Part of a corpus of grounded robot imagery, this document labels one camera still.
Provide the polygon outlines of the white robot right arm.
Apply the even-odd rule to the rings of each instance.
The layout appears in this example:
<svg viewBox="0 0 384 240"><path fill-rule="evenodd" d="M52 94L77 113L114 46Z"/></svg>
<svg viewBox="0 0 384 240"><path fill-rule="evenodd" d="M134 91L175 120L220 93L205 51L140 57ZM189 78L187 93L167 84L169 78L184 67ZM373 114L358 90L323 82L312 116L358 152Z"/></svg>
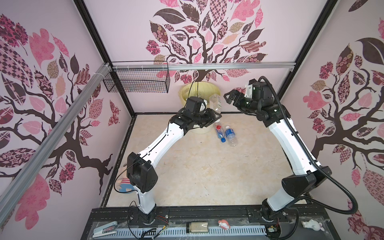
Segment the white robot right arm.
<svg viewBox="0 0 384 240"><path fill-rule="evenodd" d="M224 99L241 113L255 116L264 123L279 141L293 171L291 176L282 179L281 188L263 201L262 212L267 220L299 201L303 194L315 189L331 176L331 169L323 167L309 152L289 112L265 77L250 80L245 93L231 90L224 94Z"/></svg>

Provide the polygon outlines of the small clear green label bottle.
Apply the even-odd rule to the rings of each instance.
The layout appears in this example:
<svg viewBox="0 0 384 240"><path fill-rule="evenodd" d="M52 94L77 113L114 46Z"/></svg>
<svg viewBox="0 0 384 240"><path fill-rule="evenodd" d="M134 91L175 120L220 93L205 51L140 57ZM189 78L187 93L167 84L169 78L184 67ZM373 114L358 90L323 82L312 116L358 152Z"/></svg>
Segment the small clear green label bottle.
<svg viewBox="0 0 384 240"><path fill-rule="evenodd" d="M209 97L209 108L219 114L222 112L222 103L220 95L213 94Z"/></svg>

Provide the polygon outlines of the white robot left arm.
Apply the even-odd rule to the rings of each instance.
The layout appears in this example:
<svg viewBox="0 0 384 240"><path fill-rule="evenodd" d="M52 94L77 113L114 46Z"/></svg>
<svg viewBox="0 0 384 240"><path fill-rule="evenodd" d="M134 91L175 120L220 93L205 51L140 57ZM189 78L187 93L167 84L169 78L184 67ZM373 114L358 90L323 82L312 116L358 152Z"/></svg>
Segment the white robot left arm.
<svg viewBox="0 0 384 240"><path fill-rule="evenodd" d="M129 154L127 178L138 193L139 210L143 214L150 214L156 207L152 191L158 181L155 168L165 153L189 131L209 127L221 117L221 111L207 107L202 98L190 97L186 105L170 118L156 140L138 154Z"/></svg>

